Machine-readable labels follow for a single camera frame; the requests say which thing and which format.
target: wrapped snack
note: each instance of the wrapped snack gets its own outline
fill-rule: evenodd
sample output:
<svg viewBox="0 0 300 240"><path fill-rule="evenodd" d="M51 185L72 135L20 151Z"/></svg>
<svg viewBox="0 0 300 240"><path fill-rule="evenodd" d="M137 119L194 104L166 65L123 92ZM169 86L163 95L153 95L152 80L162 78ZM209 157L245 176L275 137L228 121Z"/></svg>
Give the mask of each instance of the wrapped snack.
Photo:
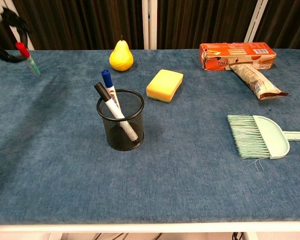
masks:
<svg viewBox="0 0 300 240"><path fill-rule="evenodd" d="M287 96L288 92L282 92L273 85L252 64L233 64L230 68L244 81L260 100L276 99Z"/></svg>

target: dustpan handle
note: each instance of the dustpan handle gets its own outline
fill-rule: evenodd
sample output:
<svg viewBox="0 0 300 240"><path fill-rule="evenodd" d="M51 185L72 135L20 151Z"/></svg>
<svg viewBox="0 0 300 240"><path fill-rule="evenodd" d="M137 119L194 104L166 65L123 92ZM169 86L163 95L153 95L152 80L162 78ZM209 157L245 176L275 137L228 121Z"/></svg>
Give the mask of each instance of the dustpan handle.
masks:
<svg viewBox="0 0 300 240"><path fill-rule="evenodd" d="M283 133L289 141L300 141L300 131L284 131Z"/></svg>

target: dark curtain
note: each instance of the dark curtain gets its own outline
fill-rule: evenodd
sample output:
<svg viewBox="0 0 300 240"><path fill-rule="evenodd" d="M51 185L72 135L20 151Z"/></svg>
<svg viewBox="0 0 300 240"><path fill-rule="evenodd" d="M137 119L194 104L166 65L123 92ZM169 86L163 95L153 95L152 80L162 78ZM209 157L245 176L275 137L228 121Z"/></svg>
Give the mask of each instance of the dark curtain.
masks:
<svg viewBox="0 0 300 240"><path fill-rule="evenodd" d="M300 49L300 0L269 0L254 42L271 48Z"/></svg>
<svg viewBox="0 0 300 240"><path fill-rule="evenodd" d="M0 47L6 50L17 49L15 46L16 38L8 24L0 23Z"/></svg>
<svg viewBox="0 0 300 240"><path fill-rule="evenodd" d="M158 49L243 42L257 0L158 0Z"/></svg>
<svg viewBox="0 0 300 240"><path fill-rule="evenodd" d="M143 49L142 0L13 0L36 50Z"/></svg>

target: black mesh pen holder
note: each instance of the black mesh pen holder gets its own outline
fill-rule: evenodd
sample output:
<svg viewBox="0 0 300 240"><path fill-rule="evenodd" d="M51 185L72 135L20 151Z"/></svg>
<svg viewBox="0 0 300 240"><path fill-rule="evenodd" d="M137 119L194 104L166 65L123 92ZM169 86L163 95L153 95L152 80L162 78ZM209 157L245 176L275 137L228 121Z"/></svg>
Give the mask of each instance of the black mesh pen holder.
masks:
<svg viewBox="0 0 300 240"><path fill-rule="evenodd" d="M145 102L136 91L130 89L115 91L125 118L115 119L101 98L96 103L96 110L102 117L108 144L116 150L129 151L137 148L144 140L142 110Z"/></svg>

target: red object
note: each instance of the red object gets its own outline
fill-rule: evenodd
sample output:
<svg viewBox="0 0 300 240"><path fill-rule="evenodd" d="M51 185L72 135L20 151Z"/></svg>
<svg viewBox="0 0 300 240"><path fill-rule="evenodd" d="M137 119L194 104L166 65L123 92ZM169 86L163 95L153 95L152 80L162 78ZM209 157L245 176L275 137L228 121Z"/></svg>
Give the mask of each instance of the red object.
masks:
<svg viewBox="0 0 300 240"><path fill-rule="evenodd" d="M202 43L199 58L206 71L231 70L235 64L270 69L276 53L265 42Z"/></svg>
<svg viewBox="0 0 300 240"><path fill-rule="evenodd" d="M28 52L28 49L26 48L26 46L23 44L23 42L16 42L15 43L16 48L20 51L20 53L22 54L22 56L29 58L30 57L30 53Z"/></svg>

